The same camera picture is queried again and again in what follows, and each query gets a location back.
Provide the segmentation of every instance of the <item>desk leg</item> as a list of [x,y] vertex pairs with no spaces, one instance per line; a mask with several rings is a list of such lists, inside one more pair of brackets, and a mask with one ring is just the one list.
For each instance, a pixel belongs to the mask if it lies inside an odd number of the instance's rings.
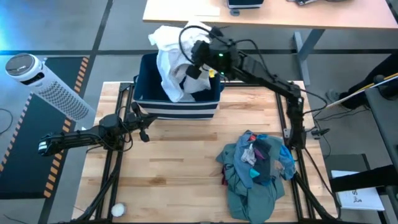
[[356,190],[368,187],[398,185],[398,174],[393,165],[346,175],[330,180],[332,192]]
[[305,86],[310,85],[310,74],[308,72],[307,57],[313,50],[315,44],[321,38],[324,29],[313,29],[310,35],[303,43],[300,32],[294,32],[293,41],[297,50],[297,63],[300,69],[300,75]]

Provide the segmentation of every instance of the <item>wooden tabletop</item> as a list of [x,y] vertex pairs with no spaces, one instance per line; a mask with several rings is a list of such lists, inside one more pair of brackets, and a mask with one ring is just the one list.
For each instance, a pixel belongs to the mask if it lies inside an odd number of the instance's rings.
[[396,29],[386,0],[317,1],[298,6],[286,0],[265,0],[259,9],[232,16],[226,0],[147,0],[145,22],[201,21],[320,29]]
[[[104,83],[96,114],[97,124],[103,116],[114,113],[118,90],[118,82]],[[309,110],[307,96],[303,96],[305,110]],[[305,116],[304,123],[306,127],[313,127],[310,114]],[[281,136],[274,92],[259,87],[226,87],[212,120],[156,120],[147,130],[148,143],[139,140],[138,133],[134,133],[133,148],[123,155],[116,199],[117,203],[126,204],[127,213],[113,221],[238,222],[229,215],[226,186],[221,184],[221,164],[215,157],[225,144],[236,142],[248,129]],[[307,148],[327,180],[318,141],[308,138]],[[79,209],[85,210],[98,193],[105,158],[106,151],[102,149],[87,154],[73,218],[81,215]],[[335,216],[333,198],[322,185],[306,153],[304,159],[311,191]],[[285,196],[276,201],[269,222],[297,221],[291,183],[284,180],[283,183]],[[302,192],[300,197],[307,216]],[[107,208],[105,203],[104,217]]]

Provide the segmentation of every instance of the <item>navy storage bin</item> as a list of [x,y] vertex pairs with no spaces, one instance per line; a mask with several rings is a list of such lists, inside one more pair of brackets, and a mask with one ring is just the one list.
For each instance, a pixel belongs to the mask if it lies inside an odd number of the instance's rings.
[[142,57],[134,88],[134,100],[159,119],[211,119],[220,101],[220,78],[210,79],[211,90],[192,93],[196,102],[173,103],[160,85],[162,78],[156,65],[157,54]]

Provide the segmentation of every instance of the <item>pile of clothes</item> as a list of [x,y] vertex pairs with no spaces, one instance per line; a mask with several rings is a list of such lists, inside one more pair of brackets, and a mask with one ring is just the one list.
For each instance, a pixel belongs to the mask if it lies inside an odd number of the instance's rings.
[[227,144],[216,160],[223,164],[231,216],[263,223],[285,195],[282,180],[296,170],[290,151],[280,138],[246,131],[236,144]]

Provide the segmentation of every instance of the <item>black metal frame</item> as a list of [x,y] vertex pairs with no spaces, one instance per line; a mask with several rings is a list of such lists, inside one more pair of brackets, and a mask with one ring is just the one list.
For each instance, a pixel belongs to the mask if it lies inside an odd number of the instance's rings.
[[[239,87],[239,86],[259,86],[259,85],[248,85],[245,83],[224,83],[225,86],[233,86],[233,87]],[[126,108],[129,108],[129,105],[131,104],[132,101],[132,93],[134,89],[134,83],[121,83],[119,87],[119,95],[118,95],[118,100],[116,103],[116,109],[115,113],[122,108],[123,106],[121,105],[123,95],[125,91],[128,91],[128,96],[127,96],[127,103],[126,103]],[[285,129],[286,126],[286,120],[285,120],[285,114],[284,114],[284,107],[282,105],[282,99],[279,94],[275,94],[276,97],[276,102],[277,102],[277,108],[279,112],[279,118],[280,118],[280,125],[282,130]],[[307,171],[305,170],[305,164],[303,161],[303,155],[301,150],[296,150],[297,153],[297,162],[299,164],[299,168],[302,174],[302,177],[304,177],[302,180],[299,180],[301,184],[305,184],[309,186],[308,184],[308,179],[307,179]],[[118,152],[117,158],[116,158],[116,163],[114,165],[114,169],[110,175],[109,171],[111,168],[111,160],[112,160],[112,154],[113,152],[108,151],[106,155],[106,160],[105,160],[105,165],[104,165],[104,171],[103,171],[103,178],[102,178],[102,183],[101,183],[101,190],[99,194],[97,195],[96,199],[93,201],[91,205],[94,207],[89,207],[88,209],[92,210],[92,212],[87,213],[85,219],[77,219],[77,220],[71,220],[68,223],[63,222],[64,224],[112,224],[112,214],[111,214],[111,209],[113,205],[115,204],[116,201],[116,195],[118,192],[118,181],[119,181],[119,174],[120,174],[120,168],[121,168],[121,163],[122,163],[122,158],[123,158],[123,153]],[[301,201],[300,201],[300,195],[299,195],[299,188],[297,187],[297,181],[295,178],[291,180],[292,183],[292,192],[293,192],[293,198],[294,198],[294,204],[295,204],[295,209],[297,213],[297,222],[283,222],[283,223],[302,223],[302,224],[318,224],[318,223],[329,223],[329,224],[358,224],[358,223],[353,223],[353,222],[343,222],[339,220],[318,220],[315,217],[315,211],[313,209],[313,204],[310,201],[310,199],[306,196],[305,200],[307,203],[307,208],[308,208],[308,216],[309,218],[304,218],[303,215],[303,210],[301,206]],[[111,190],[111,196],[109,199],[109,207],[108,207],[108,214],[106,218],[102,218],[102,211],[103,211],[103,199],[105,194],[107,193],[108,189],[112,186]],[[94,220],[89,220],[91,215],[93,214],[94,210],[96,210],[95,214],[95,219]]]

